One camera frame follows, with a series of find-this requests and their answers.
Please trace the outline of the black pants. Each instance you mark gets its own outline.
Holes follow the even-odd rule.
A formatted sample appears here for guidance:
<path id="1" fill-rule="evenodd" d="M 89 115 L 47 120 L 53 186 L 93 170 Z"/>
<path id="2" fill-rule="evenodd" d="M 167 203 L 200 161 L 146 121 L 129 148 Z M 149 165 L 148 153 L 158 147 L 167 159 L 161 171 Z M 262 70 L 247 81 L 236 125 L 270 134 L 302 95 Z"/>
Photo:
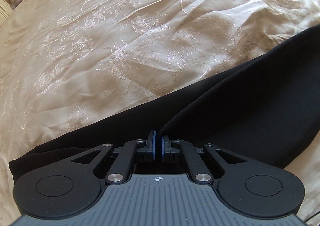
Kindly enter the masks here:
<path id="1" fill-rule="evenodd" d="M 14 180 L 104 143 L 158 136 L 213 143 L 285 168 L 319 132 L 319 26 L 232 69 L 41 144 L 9 163 Z"/>

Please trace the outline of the cream embroidered bedspread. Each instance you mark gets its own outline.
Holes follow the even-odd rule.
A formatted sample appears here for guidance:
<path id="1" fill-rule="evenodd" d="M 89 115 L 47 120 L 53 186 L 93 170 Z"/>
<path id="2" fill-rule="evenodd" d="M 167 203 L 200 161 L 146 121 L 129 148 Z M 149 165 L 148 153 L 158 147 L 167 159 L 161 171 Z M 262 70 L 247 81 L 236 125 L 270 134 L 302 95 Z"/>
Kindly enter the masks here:
<path id="1" fill-rule="evenodd" d="M 318 23 L 319 0 L 25 0 L 1 26 L 1 225 L 11 160 Z"/>

